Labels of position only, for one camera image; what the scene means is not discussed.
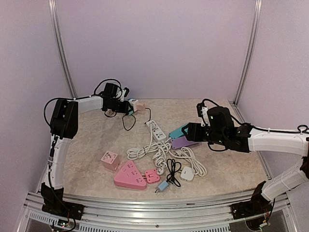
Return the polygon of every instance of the vertical metal post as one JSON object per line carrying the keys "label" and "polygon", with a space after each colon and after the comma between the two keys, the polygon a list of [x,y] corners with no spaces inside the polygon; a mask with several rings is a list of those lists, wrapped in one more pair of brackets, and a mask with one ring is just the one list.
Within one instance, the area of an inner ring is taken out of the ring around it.
{"label": "vertical metal post", "polygon": [[259,21],[260,21],[261,8],[262,8],[262,0],[255,0],[255,9],[254,9],[254,16],[253,16],[253,22],[252,22],[252,27],[251,27],[249,45],[248,45],[248,49],[247,49],[245,64],[243,66],[242,73],[241,73],[241,79],[240,79],[238,89],[237,89],[237,92],[236,92],[236,97],[235,97],[235,100],[234,100],[234,104],[235,104],[236,107],[239,104],[239,100],[241,98],[241,95],[242,95],[242,92],[243,92],[243,89],[244,89],[244,86],[245,86],[245,82],[246,82],[246,79],[247,79],[248,70],[249,70],[249,67],[250,67],[250,62],[251,62],[251,59],[252,59],[254,45],[255,45],[258,24],[259,24]]}
{"label": "vertical metal post", "polygon": [[60,57],[60,61],[61,61],[61,64],[62,64],[63,71],[64,71],[64,75],[65,75],[65,78],[66,78],[66,82],[67,82],[71,97],[76,98],[77,94],[76,94],[76,91],[75,91],[74,84],[72,82],[72,78],[71,78],[71,74],[70,74],[70,71],[69,71],[66,55],[65,55],[65,52],[64,52],[64,48],[63,48],[63,43],[62,43],[62,40],[61,40],[61,33],[60,33],[60,26],[59,26],[59,20],[58,20],[58,15],[57,15],[56,0],[48,0],[48,1],[49,1],[49,11],[50,11],[50,15],[51,15],[51,18],[52,18],[52,24],[53,24],[53,28],[54,28],[55,37],[56,37],[56,43],[57,43],[57,47],[58,47],[59,57]]}

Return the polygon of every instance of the purple power strip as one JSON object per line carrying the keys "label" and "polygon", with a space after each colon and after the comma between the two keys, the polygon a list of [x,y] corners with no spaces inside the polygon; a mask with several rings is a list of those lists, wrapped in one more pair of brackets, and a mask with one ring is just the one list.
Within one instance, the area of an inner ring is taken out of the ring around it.
{"label": "purple power strip", "polygon": [[172,139],[173,149],[178,149],[184,146],[191,146],[194,144],[198,144],[198,142],[188,141],[185,136],[177,138],[177,139]]}

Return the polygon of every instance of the power plug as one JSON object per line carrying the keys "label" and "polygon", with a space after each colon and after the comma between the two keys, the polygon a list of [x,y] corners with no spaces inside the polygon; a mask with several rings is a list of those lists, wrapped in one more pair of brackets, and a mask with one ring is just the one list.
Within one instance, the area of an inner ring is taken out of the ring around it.
{"label": "power plug", "polygon": [[194,178],[192,168],[184,167],[183,170],[182,170],[182,173],[180,174],[180,178],[182,180],[185,180],[185,181],[188,181],[188,182],[192,181],[193,178]]}
{"label": "power plug", "polygon": [[153,134],[153,138],[157,143],[164,143],[167,140],[166,135],[154,120],[146,122],[147,129]]}

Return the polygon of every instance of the robotic arm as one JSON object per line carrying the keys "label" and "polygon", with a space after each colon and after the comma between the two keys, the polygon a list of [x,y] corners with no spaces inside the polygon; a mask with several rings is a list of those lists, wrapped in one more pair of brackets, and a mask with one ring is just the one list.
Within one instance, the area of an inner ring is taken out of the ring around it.
{"label": "robotic arm", "polygon": [[[302,158],[281,175],[260,183],[250,201],[233,204],[231,207],[234,219],[263,214],[265,209],[269,211],[271,200],[309,181],[309,133],[306,125],[300,125],[297,130],[284,131],[258,128],[249,123],[240,123],[231,116],[228,108],[216,104],[216,107],[208,109],[204,105],[205,101],[214,103],[205,99],[197,105],[202,123],[189,123],[182,128],[187,140],[208,142],[211,150],[211,145],[219,144],[225,147],[219,151],[230,149],[239,152],[288,152]],[[240,126],[235,127],[232,119]]]}
{"label": "robotic arm", "polygon": [[128,88],[121,89],[121,86],[106,83],[104,91],[99,94],[80,99],[57,100],[49,124],[52,136],[48,168],[41,185],[41,195],[44,198],[42,211],[74,220],[81,219],[84,206],[62,200],[64,164],[69,145],[78,130],[78,114],[97,109],[128,114],[132,108],[124,100],[128,93]]}

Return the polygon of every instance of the power socket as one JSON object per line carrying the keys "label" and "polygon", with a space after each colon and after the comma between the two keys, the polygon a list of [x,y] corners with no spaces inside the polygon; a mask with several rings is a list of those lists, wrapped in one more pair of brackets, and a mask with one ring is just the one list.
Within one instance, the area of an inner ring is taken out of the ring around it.
{"label": "power socket", "polygon": [[157,143],[164,143],[167,140],[166,135],[154,120],[146,122],[148,131],[153,134],[153,138]]}

